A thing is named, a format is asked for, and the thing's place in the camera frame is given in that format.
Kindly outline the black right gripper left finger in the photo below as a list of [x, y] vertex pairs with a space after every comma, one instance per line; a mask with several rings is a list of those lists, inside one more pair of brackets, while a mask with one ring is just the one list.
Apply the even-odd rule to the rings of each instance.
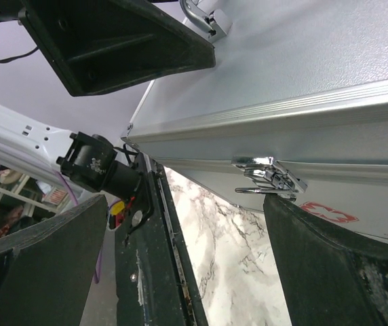
[[0, 238], [0, 325], [78, 325], [106, 230], [103, 195]]

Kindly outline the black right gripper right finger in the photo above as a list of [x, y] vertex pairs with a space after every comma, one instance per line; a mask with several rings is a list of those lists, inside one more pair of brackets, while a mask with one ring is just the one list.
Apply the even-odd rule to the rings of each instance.
[[388, 244], [277, 195], [263, 209], [293, 325], [388, 325]]

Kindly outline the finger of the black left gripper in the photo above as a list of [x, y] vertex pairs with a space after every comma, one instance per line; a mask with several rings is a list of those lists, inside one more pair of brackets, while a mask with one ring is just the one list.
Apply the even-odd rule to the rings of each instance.
[[214, 46], [148, 1], [24, 1], [21, 23], [71, 96], [209, 69]]

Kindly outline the grey metal medicine box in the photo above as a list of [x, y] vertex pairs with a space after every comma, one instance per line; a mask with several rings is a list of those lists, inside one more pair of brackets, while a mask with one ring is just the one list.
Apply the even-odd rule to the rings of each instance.
[[125, 140], [232, 204], [388, 243], [388, 1], [185, 1], [216, 66], [152, 81]]

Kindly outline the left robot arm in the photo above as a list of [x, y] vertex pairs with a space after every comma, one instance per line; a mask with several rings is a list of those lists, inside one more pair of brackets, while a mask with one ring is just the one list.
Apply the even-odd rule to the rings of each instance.
[[[154, 1], [0, 1], [0, 23], [22, 23], [72, 96], [104, 95], [167, 75], [209, 69], [214, 46]], [[133, 197], [142, 174], [110, 141], [48, 126], [0, 106], [0, 143], [89, 192]]]

